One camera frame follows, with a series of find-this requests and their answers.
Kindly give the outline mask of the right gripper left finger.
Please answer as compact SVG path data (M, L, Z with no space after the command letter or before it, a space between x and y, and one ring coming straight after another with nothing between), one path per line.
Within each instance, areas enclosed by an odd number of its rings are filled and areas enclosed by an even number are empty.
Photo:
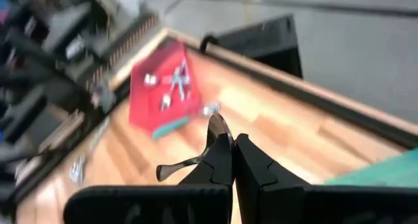
M230 223L231 140L221 134L178 185L96 185L67 201L65 224Z

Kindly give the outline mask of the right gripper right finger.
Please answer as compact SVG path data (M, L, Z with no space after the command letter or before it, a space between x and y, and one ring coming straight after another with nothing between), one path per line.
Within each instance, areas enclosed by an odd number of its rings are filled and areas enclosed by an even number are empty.
M417 189L313 185L281 166L247 134L234 143L243 223L416 223Z

